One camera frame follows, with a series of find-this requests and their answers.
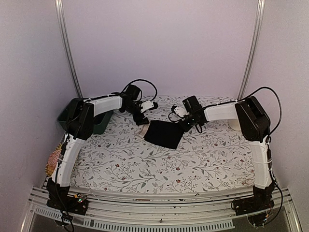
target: floral pattern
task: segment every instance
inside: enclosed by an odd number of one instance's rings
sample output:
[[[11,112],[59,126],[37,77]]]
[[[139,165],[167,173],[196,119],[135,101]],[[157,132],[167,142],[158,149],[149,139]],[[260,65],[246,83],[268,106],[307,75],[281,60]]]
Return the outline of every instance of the floral pattern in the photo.
[[[186,97],[157,97],[149,120],[168,121]],[[204,106],[230,98],[198,97]],[[176,150],[144,141],[132,115],[114,111],[103,135],[82,147],[71,186],[130,193],[186,193],[251,186],[254,168],[248,142],[227,121],[208,122],[185,133]]]

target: vertical metal post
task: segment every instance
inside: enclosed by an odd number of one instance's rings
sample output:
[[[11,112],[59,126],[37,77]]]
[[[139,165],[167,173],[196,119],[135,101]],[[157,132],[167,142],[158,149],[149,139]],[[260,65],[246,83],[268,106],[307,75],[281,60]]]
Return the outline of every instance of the vertical metal post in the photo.
[[[69,68],[70,68],[70,72],[71,72],[71,75],[72,75],[72,80],[73,80],[73,83],[74,83],[74,87],[75,87],[77,96],[79,98],[82,98],[83,94],[82,94],[82,90],[81,90],[81,87],[80,87],[79,82],[78,82],[78,78],[77,78],[77,74],[76,74],[76,70],[75,70],[75,66],[74,66],[74,62],[73,62],[73,57],[72,57],[72,53],[71,53],[70,43],[69,43],[66,22],[65,22],[65,19],[64,19],[62,0],[55,0],[55,3],[56,3],[58,23],[59,23],[60,32],[61,32],[61,35],[62,35],[62,41],[63,41],[64,49],[66,51],[67,59],[68,59],[68,62],[69,62]]]
[[[256,17],[255,17],[255,26],[254,26],[253,38],[251,42],[250,53],[249,53],[249,57],[247,60],[245,74],[241,82],[241,87],[240,87],[237,99],[242,99],[244,97],[246,87],[249,81],[253,59],[254,59],[254,55],[256,51],[257,41],[260,35],[260,30],[261,30],[262,21],[263,21],[264,4],[265,4],[265,0],[258,0]]]

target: white wall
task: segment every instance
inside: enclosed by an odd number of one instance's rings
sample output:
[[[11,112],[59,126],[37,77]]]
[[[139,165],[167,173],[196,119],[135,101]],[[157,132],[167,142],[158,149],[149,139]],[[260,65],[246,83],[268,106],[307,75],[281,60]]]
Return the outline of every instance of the white wall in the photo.
[[[288,186],[303,231],[309,231],[309,1],[266,1],[256,57],[247,94],[260,86],[280,96],[283,119],[273,135],[273,166]],[[277,123],[275,97],[258,95]]]
[[[16,232],[75,97],[54,1],[0,3],[0,231]]]
[[[236,97],[256,8],[257,0],[66,0],[82,91],[108,94],[144,78],[159,95]]]

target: folded cloth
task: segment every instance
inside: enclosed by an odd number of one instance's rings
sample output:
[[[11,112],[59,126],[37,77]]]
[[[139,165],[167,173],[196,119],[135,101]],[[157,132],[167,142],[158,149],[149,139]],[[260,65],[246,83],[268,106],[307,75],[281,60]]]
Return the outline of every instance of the folded cloth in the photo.
[[[178,123],[153,120],[142,129],[140,135],[144,135],[144,139],[152,144],[176,149],[183,133]]]

